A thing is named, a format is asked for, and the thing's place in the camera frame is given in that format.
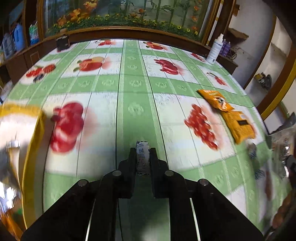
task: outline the yellow package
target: yellow package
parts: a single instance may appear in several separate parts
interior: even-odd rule
[[[211,106],[222,111],[231,111],[234,108],[228,104],[219,91],[198,90]]]
[[[247,121],[244,113],[241,111],[221,112],[236,144],[240,144],[247,138],[256,137],[252,125]]]

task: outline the cherry print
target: cherry print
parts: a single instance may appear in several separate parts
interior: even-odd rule
[[[196,53],[191,53],[192,56],[200,60],[201,62],[205,62],[201,57],[199,57]]]
[[[195,109],[195,110],[196,110],[197,112],[199,112],[199,113],[202,112],[202,109],[201,109],[198,105],[196,105],[196,104],[193,104],[193,105],[192,105],[192,108]]]
[[[227,84],[217,75],[214,75],[213,73],[209,73],[209,72],[207,74],[212,76],[218,82],[218,84],[227,86]]]
[[[162,69],[160,71],[166,72],[168,74],[179,74],[178,68],[175,65],[173,65],[172,62],[167,61],[165,59],[155,59],[154,61],[155,63],[161,65]]]
[[[213,142],[215,140],[215,135],[213,132],[208,131],[207,133],[207,138],[209,139],[209,141]]]
[[[184,120],[184,123],[189,128],[192,128],[194,134],[200,137],[202,142],[209,148],[218,150],[218,146],[214,143],[216,140],[215,134],[210,131],[212,129],[211,125],[206,121],[207,117],[202,113],[202,109],[198,105],[193,104],[190,115]]]
[[[207,120],[207,117],[204,114],[199,113],[198,115],[199,115],[199,118],[201,118],[202,120],[204,120],[204,121]]]
[[[71,102],[62,108],[53,109],[51,120],[56,122],[53,130],[50,147],[53,151],[65,153],[75,146],[77,136],[83,129],[84,120],[81,115],[83,106],[77,102]]]
[[[210,130],[211,129],[211,126],[208,123],[205,122],[205,128],[208,129],[208,130]]]

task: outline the shelf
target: shelf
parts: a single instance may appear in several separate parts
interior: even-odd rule
[[[283,57],[287,58],[287,55],[285,54],[285,52],[282,49],[280,49],[279,47],[277,47],[273,42],[271,42],[270,44],[273,47],[274,51],[276,51],[277,53],[279,53]]]

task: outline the blue bottle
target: blue bottle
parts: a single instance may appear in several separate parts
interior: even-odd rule
[[[16,25],[13,30],[13,38],[15,41],[15,48],[18,51],[21,51],[25,47],[25,39],[23,33],[23,27],[19,23]]]
[[[228,54],[230,48],[231,48],[230,42],[226,43],[226,45],[225,45],[225,47],[224,47],[224,49],[223,49],[223,52],[222,52],[222,55],[223,55],[224,57],[226,57],[226,55]]]
[[[225,45],[226,45],[227,41],[226,39],[223,40],[223,46],[222,46],[222,49],[220,50],[220,53],[219,54],[222,54],[224,48],[225,48]]]

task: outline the green and white tablecloth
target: green and white tablecloth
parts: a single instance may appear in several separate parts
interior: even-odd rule
[[[81,61],[95,57],[102,66],[82,71]],[[157,60],[171,62],[177,74],[161,71]],[[219,63],[209,65],[203,57],[166,45],[113,39],[111,44],[104,40],[73,44],[60,53],[54,49],[29,71],[50,64],[56,68],[36,82],[24,75],[7,100],[40,106],[48,117],[53,108],[69,102],[83,106],[84,127],[75,147],[67,153],[49,147],[44,210],[77,180],[97,180],[116,169],[137,141],[148,141],[159,159],[185,178],[208,179],[260,230],[285,198],[285,182],[275,173],[271,172],[272,201],[266,198],[265,177],[255,180],[255,170],[266,170],[270,157],[264,125],[250,98]],[[257,160],[249,159],[245,143],[234,143],[224,120],[198,89],[219,90],[247,116],[256,130],[252,141]],[[192,104],[202,107],[208,117],[218,150],[203,144],[184,124]],[[119,209],[124,240],[169,240],[168,200],[153,198],[150,177],[136,178],[133,198],[120,200]]]

